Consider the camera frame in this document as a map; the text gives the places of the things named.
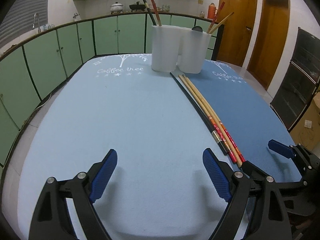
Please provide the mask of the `red-ended bamboo chopstick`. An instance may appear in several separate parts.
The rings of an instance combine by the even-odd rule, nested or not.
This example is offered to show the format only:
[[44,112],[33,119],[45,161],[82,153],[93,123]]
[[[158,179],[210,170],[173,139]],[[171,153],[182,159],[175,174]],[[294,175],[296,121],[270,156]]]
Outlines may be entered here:
[[227,145],[231,148],[231,151],[233,152],[237,164],[240,164],[239,167],[242,165],[242,163],[245,161],[242,153],[240,152],[239,148],[237,147],[236,143],[232,139],[231,135],[228,133],[227,129],[217,116],[217,114],[214,112],[211,105],[208,103],[208,101],[204,98],[204,96],[200,93],[200,91],[195,87],[195,85],[190,81],[189,78],[187,78],[184,74],[181,76],[182,79],[188,84],[188,86],[192,89],[192,91],[195,93],[197,98],[202,102],[206,110],[209,112],[210,116],[214,120],[214,123],[219,128],[219,131],[222,133],[223,139],[227,142]]

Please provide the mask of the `black chopstick gold band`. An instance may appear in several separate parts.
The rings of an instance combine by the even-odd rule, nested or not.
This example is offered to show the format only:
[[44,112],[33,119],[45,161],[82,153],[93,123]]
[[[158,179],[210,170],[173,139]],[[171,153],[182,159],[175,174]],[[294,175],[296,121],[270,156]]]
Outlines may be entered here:
[[223,143],[222,139],[220,138],[220,136],[218,135],[216,129],[214,128],[214,126],[210,123],[209,119],[207,118],[207,116],[204,114],[204,112],[202,111],[202,109],[199,107],[199,105],[193,100],[193,98],[191,97],[191,95],[187,92],[187,90],[181,85],[181,83],[176,79],[176,77],[170,73],[171,77],[174,79],[174,81],[176,82],[176,84],[178,85],[178,87],[180,88],[180,90],[183,92],[183,94],[187,97],[187,99],[189,100],[189,102],[191,103],[191,105],[193,106],[193,108],[195,109],[195,111],[198,113],[198,115],[200,116],[200,118],[202,119],[202,121],[204,122],[204,124],[206,125],[206,127],[208,128],[209,132],[211,133],[212,137],[214,138],[214,140],[216,141],[216,143],[218,144],[220,150],[222,151],[222,153],[227,156],[229,154],[225,144]]

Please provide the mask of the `plain-ended bamboo chopstick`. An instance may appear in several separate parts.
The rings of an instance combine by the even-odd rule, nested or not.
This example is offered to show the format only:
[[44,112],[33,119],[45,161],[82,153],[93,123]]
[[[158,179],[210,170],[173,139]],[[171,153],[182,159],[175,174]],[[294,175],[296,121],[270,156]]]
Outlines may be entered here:
[[193,96],[193,99],[200,106],[206,116],[206,119],[209,121],[211,126],[213,126],[214,137],[216,137],[218,142],[223,146],[223,149],[229,155],[231,161],[236,163],[238,167],[241,167],[242,161],[240,157],[236,153],[235,148],[231,146],[231,141],[226,138],[225,132],[222,131],[221,125],[217,124],[216,118],[213,117],[213,112],[209,109],[209,105],[204,97],[185,75],[179,75],[178,77],[183,82],[184,86],[189,90],[189,93]]

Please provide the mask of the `green kitchen base cabinets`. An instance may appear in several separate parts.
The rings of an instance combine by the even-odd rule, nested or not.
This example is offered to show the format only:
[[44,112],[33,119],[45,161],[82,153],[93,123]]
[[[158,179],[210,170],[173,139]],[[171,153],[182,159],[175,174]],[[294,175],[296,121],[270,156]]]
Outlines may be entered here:
[[1,56],[1,164],[36,107],[84,63],[115,56],[117,73],[130,56],[151,53],[152,21],[144,12],[117,14],[44,31]]

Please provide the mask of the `cardboard box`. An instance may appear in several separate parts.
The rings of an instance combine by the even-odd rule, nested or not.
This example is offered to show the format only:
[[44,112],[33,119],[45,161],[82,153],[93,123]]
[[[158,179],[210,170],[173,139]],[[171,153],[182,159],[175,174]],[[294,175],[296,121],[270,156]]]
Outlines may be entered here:
[[302,144],[308,150],[313,150],[319,143],[319,92],[299,122],[290,132],[295,144]]

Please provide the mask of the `dark blue table mat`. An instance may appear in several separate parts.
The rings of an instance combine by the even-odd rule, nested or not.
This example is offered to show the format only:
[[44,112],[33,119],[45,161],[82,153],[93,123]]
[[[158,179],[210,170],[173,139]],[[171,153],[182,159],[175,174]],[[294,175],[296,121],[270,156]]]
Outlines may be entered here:
[[244,158],[277,182],[301,179],[292,160],[268,148],[274,139],[286,146],[293,140],[266,101],[230,66],[206,60],[189,80],[212,106]]

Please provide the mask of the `black oven rack appliance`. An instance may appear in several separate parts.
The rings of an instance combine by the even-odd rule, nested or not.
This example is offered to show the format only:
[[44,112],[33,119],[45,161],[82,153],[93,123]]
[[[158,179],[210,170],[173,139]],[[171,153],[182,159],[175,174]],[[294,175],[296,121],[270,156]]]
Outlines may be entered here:
[[271,108],[291,131],[306,112],[319,88],[319,38],[298,28],[289,67]]

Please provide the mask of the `white utensil holder right cup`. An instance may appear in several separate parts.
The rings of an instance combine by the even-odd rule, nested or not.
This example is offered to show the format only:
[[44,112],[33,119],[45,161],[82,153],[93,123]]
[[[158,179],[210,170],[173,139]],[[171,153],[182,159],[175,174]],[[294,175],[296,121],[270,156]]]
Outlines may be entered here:
[[206,32],[182,29],[177,66],[187,74],[199,74],[204,63],[211,35]]

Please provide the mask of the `white utensil holder cup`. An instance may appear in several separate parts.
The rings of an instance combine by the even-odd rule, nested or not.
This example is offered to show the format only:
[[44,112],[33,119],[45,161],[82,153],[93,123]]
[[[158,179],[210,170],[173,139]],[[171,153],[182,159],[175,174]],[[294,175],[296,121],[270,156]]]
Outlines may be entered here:
[[152,70],[169,73],[176,69],[182,33],[181,27],[152,27]]
[[206,32],[182,29],[177,66],[187,74],[199,74],[204,63],[211,35]]

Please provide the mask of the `black spoon in holder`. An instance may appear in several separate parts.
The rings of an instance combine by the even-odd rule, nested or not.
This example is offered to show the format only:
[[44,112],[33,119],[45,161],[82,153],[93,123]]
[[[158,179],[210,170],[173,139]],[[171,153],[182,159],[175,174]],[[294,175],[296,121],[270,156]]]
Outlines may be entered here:
[[198,31],[198,32],[203,32],[203,29],[202,29],[202,27],[201,26],[194,26],[193,28],[192,28],[192,30],[193,31]]

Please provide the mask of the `white utensil holder left cup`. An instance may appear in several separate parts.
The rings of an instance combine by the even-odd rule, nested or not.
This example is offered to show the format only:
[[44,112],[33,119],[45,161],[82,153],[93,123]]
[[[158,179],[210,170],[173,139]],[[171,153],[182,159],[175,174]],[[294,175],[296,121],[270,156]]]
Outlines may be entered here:
[[176,69],[182,33],[181,27],[152,27],[152,70],[169,73]]

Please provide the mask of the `chrome sink faucet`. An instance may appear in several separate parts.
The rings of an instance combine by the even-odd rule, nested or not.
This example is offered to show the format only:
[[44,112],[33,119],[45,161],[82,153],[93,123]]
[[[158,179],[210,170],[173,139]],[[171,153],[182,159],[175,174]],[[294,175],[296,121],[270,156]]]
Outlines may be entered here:
[[37,33],[39,34],[41,32],[41,27],[40,27],[40,16],[37,12],[34,14],[32,29],[35,30],[36,27],[37,27]]

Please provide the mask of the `black chopstick in holder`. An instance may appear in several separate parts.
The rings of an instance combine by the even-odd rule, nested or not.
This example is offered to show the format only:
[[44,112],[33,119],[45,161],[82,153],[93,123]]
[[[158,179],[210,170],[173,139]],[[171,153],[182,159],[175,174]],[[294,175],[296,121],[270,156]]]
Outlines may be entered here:
[[149,5],[148,5],[147,1],[146,1],[146,0],[143,0],[143,3],[144,3],[144,5],[145,5],[145,7],[146,7],[146,9],[147,9],[147,12],[148,12],[148,15],[150,16],[150,19],[151,19],[152,24],[153,24],[154,26],[156,26],[157,23],[156,23],[156,21],[155,21],[155,19],[154,19],[154,17],[153,17],[153,14],[152,14],[152,12],[151,12],[151,9],[149,8]]

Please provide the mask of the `white cooking pot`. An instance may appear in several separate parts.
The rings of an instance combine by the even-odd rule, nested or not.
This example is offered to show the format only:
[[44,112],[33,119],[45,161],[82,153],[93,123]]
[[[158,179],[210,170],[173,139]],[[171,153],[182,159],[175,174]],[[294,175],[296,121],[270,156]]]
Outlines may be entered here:
[[119,14],[124,12],[124,6],[121,3],[114,3],[110,6],[111,14]]

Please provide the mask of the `red chopstick in left cup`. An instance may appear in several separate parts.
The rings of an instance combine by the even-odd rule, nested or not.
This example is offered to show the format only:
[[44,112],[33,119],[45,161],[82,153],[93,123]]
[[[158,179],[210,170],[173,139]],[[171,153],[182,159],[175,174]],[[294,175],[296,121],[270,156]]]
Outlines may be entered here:
[[156,2],[155,2],[155,0],[150,0],[150,1],[151,1],[151,3],[152,3],[153,10],[154,10],[154,13],[155,13],[155,15],[156,15],[158,25],[161,27],[161,26],[162,26],[162,23],[161,23],[161,18],[160,18],[160,16],[159,16],[159,13],[158,13],[158,10],[157,10]]

